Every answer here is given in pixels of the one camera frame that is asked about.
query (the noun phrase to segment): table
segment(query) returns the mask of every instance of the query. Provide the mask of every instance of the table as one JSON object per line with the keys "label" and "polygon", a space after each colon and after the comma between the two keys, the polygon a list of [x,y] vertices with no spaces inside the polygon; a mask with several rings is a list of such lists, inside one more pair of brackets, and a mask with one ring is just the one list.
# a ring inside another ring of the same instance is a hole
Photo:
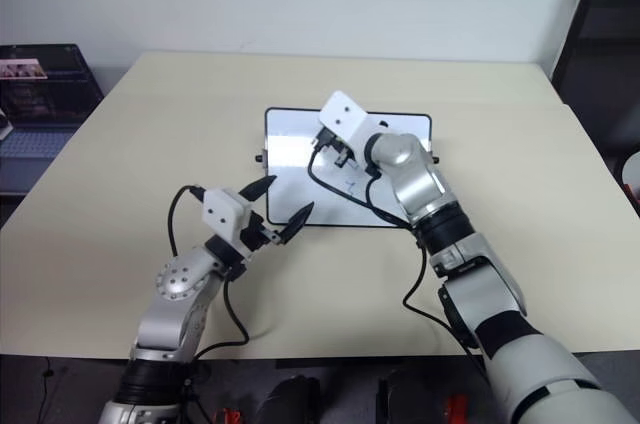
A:
{"label": "table", "polygon": [[[1,351],[126,357],[169,258],[177,188],[260,177],[264,110],[320,108],[335,89],[370,111],[432,116],[442,170],[537,328],[572,351],[640,348],[640,220],[537,66],[152,52],[3,228]],[[179,248],[208,234],[198,203],[184,199]],[[418,267],[403,231],[307,228],[261,251],[232,285],[252,342],[211,357],[457,354],[400,305]],[[440,313],[438,287],[429,272],[414,304]],[[218,298],[202,344],[229,337],[237,331]]]}

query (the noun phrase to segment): floor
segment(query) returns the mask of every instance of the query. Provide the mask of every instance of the floor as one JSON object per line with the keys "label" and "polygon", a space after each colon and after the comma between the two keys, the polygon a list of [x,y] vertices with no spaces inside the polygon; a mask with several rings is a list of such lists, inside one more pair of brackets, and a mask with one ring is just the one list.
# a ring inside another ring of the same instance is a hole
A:
{"label": "floor", "polygon": [[[0,421],[35,423],[43,396],[45,360],[25,356],[0,359]],[[592,353],[580,359],[640,420],[640,351]],[[48,380],[42,422],[97,422],[102,406],[113,396],[124,362],[58,358],[51,363],[54,375]],[[489,389],[463,357],[207,363],[207,376],[200,376],[197,383],[205,408],[210,413],[222,407],[240,409],[248,423],[278,382],[303,374],[321,382],[326,409],[322,424],[373,424],[378,381],[398,368],[421,375],[432,389],[435,402],[443,403],[452,394],[468,395],[469,423],[498,422]],[[195,423],[205,422],[195,407],[190,414]]]}

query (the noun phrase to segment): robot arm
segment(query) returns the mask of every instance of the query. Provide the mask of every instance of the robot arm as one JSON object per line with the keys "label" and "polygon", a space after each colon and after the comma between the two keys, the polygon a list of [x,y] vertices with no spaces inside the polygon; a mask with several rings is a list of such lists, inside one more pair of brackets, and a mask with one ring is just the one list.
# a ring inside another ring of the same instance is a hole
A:
{"label": "robot arm", "polygon": [[432,155],[416,136],[376,123],[334,93],[320,112],[318,146],[353,158],[391,181],[418,244],[443,284],[438,295],[457,337],[480,348],[506,422],[637,424],[620,402],[561,344],[525,319],[522,291],[476,232]]}
{"label": "robot arm", "polygon": [[191,193],[202,219],[215,235],[203,246],[174,257],[156,278],[156,292],[138,328],[138,337],[114,399],[100,424],[174,424],[179,422],[183,389],[205,327],[211,301],[246,269],[253,253],[268,244],[286,244],[304,226],[313,203],[300,209],[281,231],[268,229],[251,209],[275,176],[231,189]]}

